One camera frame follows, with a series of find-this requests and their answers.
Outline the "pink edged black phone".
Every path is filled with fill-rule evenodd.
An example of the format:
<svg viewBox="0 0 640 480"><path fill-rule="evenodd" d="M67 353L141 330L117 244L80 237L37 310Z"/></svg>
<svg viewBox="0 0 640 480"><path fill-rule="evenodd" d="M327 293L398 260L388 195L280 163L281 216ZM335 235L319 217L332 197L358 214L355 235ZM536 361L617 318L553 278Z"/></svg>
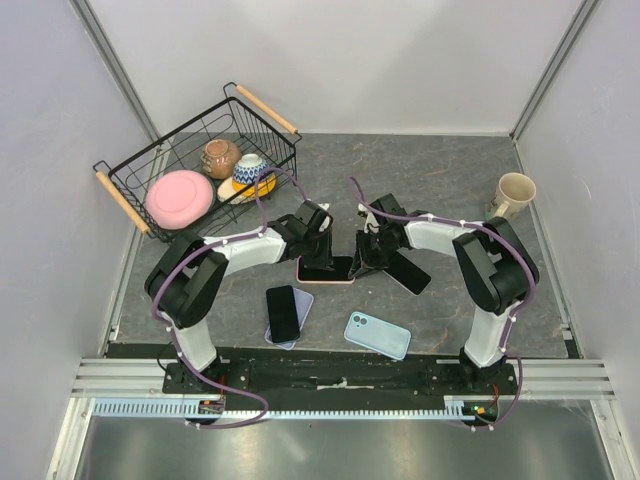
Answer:
<svg viewBox="0 0 640 480"><path fill-rule="evenodd" d="M389 258L385 273L413 295L420 295L432 281L428 273L398 252Z"/></svg>

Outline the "light blue phone case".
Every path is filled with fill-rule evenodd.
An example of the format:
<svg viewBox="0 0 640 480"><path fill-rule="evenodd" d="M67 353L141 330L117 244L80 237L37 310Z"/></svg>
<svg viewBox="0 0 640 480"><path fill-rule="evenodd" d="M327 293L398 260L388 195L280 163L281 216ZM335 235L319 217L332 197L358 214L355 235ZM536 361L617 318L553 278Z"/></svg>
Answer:
<svg viewBox="0 0 640 480"><path fill-rule="evenodd" d="M400 361L407 354L411 333L403 327L363 312L353 312L347 322L344 338L355 345Z"/></svg>

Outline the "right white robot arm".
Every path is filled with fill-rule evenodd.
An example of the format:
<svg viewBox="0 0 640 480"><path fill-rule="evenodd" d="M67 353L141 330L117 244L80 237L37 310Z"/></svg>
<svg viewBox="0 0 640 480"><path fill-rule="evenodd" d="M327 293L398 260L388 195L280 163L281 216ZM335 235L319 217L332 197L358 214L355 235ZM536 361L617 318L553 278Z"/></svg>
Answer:
<svg viewBox="0 0 640 480"><path fill-rule="evenodd" d="M539 281L535 262L501 217L486 222L407 213L387 194L371 204L359 201L364 228L356 233L350 277L396 267L401 249L428 250L457 260L467 292L475 304L471 333L461 356L458 381L467 392L483 392L494 381L491 366L505 357L508 336L518 312L531 300Z"/></svg>

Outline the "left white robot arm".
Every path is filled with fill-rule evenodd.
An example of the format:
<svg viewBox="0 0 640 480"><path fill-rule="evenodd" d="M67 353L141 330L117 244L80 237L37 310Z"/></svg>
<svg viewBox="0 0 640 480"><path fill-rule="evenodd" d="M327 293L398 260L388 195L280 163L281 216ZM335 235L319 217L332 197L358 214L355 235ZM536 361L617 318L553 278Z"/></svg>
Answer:
<svg viewBox="0 0 640 480"><path fill-rule="evenodd" d="M185 382L208 393L219 382L217 351L206 316L225 277L259 265L306 256L321 266L331 262L333 218L329 205L305 200L293 214L235 236L178 235L144 283L152 315L172 335Z"/></svg>

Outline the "lavender phone case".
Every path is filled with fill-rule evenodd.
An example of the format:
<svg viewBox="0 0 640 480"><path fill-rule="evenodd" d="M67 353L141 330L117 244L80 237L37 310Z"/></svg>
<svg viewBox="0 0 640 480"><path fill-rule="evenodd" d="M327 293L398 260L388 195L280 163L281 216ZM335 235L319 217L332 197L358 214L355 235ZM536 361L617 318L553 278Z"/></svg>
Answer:
<svg viewBox="0 0 640 480"><path fill-rule="evenodd" d="M296 343L300 340L301 338L301 333L302 333L302 329L303 326L305 324L305 321L308 317L308 314L311 310L311 307L314 303L314 297L312 294L302 291L300 289L294 288L293 287L293 291L294 291L294 296L295 296L295 302L296 302L296 309L297 309L297 315L298 315L298 323L299 323L299 328L300 328L300 337L298 340L293 341L293 342L289 342L289 343L284 343L284 344L274 344L271 341L271 334L270 334L270 328L269 328L269 319L268 319L268 327L267 330L265 332L264 338L265 340L272 345L277 346L278 348L284 349L284 350L292 350L294 348L294 346L296 345Z"/></svg>

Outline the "blue edged black phone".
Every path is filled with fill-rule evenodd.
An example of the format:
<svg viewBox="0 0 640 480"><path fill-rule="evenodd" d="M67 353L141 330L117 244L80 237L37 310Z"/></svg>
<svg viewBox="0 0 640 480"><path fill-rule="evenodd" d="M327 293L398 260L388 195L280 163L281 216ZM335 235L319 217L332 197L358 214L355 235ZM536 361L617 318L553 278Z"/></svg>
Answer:
<svg viewBox="0 0 640 480"><path fill-rule="evenodd" d="M293 287L284 285L266 291L269 328L274 344L293 342L300 337L300 328Z"/></svg>

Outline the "blue patterned bowl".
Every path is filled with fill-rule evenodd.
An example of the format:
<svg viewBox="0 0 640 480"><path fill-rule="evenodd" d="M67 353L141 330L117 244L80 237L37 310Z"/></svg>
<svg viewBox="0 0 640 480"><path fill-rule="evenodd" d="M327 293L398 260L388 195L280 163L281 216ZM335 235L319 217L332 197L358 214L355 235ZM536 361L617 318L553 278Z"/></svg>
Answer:
<svg viewBox="0 0 640 480"><path fill-rule="evenodd" d="M253 185L261 171L269 166L268 162L258 154L244 154L235 164L232 181L236 190Z"/></svg>

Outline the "brown ceramic bowl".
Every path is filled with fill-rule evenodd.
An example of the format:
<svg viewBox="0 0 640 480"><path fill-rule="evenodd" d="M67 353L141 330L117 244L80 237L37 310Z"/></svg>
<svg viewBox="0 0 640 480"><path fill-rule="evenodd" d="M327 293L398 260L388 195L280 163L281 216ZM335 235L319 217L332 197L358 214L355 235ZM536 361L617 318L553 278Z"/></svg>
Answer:
<svg viewBox="0 0 640 480"><path fill-rule="evenodd" d="M241 157L242 152L235 143L225 139L211 140L203 147L201 167L210 178L225 180L232 176Z"/></svg>

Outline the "pink plate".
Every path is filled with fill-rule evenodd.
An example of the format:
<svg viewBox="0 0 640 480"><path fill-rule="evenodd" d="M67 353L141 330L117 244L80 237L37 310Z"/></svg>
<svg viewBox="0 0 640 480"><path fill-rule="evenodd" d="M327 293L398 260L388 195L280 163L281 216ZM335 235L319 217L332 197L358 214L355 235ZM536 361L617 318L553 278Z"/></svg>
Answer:
<svg viewBox="0 0 640 480"><path fill-rule="evenodd" d="M204 175L177 170L151 186L145 207L159 227L180 230L203 217L214 203L214 196L215 189Z"/></svg>

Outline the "cream mug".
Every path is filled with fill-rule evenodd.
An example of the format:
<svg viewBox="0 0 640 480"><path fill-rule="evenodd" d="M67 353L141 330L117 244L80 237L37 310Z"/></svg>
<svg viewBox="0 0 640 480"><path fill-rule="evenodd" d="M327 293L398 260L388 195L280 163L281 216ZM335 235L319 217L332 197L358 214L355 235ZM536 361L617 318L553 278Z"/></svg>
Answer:
<svg viewBox="0 0 640 480"><path fill-rule="evenodd" d="M534 200L536 194L536 185L531 178L521 173L506 173L499 179L485 218L512 219Z"/></svg>

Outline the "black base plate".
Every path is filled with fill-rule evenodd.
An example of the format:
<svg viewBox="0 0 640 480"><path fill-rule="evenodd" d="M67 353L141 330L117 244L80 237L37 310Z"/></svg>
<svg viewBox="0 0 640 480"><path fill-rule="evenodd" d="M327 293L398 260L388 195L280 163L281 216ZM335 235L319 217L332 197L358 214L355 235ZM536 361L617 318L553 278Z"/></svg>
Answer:
<svg viewBox="0 0 640 480"><path fill-rule="evenodd" d="M205 376L234 388L233 407L257 406L255 395L281 409L439 408L448 396L505 398L517 391L513 365L501 361L475 373L466 361L375 353L227 348Z"/></svg>

